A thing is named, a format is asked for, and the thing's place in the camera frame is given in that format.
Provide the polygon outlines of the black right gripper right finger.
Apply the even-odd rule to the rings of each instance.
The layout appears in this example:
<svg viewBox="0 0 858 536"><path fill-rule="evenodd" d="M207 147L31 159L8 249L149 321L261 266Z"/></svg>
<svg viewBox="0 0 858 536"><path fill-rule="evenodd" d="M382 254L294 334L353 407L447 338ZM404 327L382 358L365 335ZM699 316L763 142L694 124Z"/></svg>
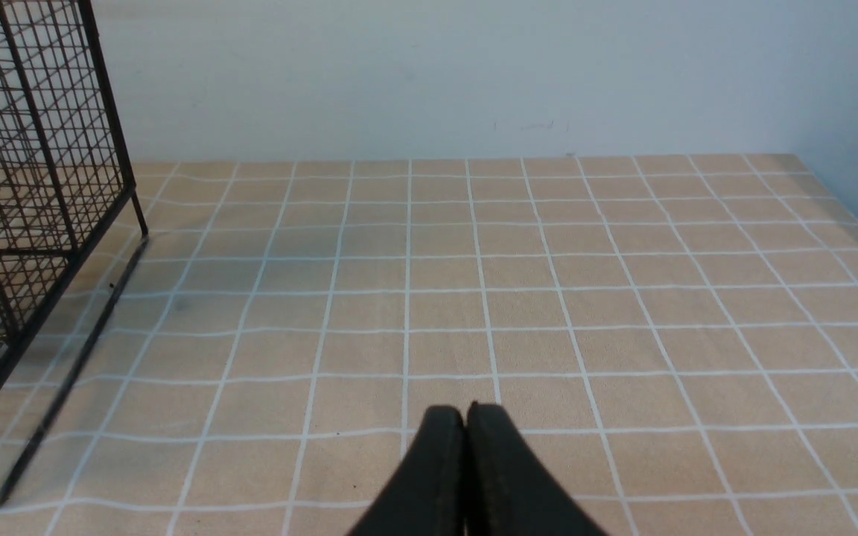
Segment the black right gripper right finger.
<svg viewBox="0 0 858 536"><path fill-rule="evenodd" d="M468 535L606 535L539 461L501 405L471 404L466 433Z"/></svg>

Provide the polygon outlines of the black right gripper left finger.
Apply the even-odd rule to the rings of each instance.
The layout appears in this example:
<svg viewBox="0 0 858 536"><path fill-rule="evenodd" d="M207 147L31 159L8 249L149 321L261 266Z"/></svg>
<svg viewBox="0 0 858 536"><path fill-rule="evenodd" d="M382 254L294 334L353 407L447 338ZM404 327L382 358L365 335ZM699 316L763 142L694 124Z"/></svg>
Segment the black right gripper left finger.
<svg viewBox="0 0 858 536"><path fill-rule="evenodd" d="M450 405L423 414L398 467L351 535L462 535L465 428Z"/></svg>

